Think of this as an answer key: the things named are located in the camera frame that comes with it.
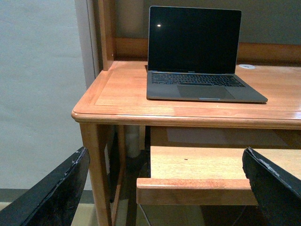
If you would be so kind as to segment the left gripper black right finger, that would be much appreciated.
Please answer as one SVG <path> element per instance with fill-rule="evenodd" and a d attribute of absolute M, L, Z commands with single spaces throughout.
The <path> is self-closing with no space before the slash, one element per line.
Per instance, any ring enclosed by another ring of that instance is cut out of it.
<path fill-rule="evenodd" d="M 301 180 L 248 147 L 243 171 L 269 226 L 301 224 Z"/>

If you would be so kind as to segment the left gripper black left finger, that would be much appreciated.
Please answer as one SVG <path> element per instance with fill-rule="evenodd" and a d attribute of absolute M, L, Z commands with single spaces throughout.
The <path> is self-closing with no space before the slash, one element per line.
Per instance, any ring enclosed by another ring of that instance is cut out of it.
<path fill-rule="evenodd" d="M 90 156 L 81 147 L 0 212 L 2 226 L 70 226 L 85 187 Z"/>

